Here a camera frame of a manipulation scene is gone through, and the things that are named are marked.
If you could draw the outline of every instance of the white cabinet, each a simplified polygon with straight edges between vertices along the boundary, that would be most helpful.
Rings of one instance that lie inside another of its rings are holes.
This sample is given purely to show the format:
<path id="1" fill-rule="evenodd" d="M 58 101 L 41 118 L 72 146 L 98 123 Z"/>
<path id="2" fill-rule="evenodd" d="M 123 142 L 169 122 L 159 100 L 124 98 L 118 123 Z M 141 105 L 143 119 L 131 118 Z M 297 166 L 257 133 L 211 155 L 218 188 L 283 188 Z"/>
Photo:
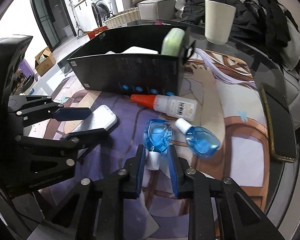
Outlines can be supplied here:
<path id="1" fill-rule="evenodd" d="M 93 31 L 98 27 L 96 20 L 93 16 L 90 0 L 86 0 L 80 3 L 74 9 L 78 16 L 80 28 L 83 31 L 85 32 Z"/>

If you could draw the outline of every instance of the white cup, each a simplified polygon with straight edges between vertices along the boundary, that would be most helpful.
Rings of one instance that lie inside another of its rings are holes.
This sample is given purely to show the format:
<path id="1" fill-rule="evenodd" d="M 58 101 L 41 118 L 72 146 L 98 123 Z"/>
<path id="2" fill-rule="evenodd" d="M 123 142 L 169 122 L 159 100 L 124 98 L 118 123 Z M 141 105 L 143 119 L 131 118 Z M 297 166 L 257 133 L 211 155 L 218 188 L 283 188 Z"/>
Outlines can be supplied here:
<path id="1" fill-rule="evenodd" d="M 207 40 L 218 45 L 229 39 L 236 8 L 220 2 L 205 0 L 204 35 Z"/>

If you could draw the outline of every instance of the white foam block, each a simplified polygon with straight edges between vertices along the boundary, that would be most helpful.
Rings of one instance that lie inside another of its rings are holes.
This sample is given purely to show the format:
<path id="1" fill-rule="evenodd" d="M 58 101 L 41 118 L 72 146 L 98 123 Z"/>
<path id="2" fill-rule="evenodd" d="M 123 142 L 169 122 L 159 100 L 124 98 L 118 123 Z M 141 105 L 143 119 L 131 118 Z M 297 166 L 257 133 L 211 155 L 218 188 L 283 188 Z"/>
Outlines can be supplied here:
<path id="1" fill-rule="evenodd" d="M 129 49 L 122 52 L 122 54 L 159 54 L 159 52 L 152 49 L 145 49 L 141 47 L 130 47 Z"/>

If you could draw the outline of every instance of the cardboard box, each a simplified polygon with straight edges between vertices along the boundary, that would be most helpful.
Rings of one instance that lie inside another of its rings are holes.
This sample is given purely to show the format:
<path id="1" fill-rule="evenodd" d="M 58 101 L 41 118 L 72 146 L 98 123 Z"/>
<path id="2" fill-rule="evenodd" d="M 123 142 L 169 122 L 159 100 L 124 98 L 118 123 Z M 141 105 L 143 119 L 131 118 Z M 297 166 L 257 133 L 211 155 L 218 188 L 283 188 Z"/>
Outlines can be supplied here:
<path id="1" fill-rule="evenodd" d="M 45 55 L 47 58 L 39 64 L 39 58 L 41 55 Z M 56 64 L 56 59 L 51 54 L 51 51 L 48 47 L 42 50 L 37 56 L 35 56 L 35 69 L 38 74 L 42 77 L 50 68 Z"/>

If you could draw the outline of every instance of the doorway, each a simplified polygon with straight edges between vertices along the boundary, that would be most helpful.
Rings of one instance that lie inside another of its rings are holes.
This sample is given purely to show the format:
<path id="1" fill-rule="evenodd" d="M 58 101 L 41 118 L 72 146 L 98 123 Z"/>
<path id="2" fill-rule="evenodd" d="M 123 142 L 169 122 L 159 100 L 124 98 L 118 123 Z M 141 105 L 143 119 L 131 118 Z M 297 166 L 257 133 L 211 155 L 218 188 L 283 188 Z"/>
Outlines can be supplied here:
<path id="1" fill-rule="evenodd" d="M 30 0 L 30 3 L 40 32 L 51 51 L 77 35 L 64 0 Z"/>

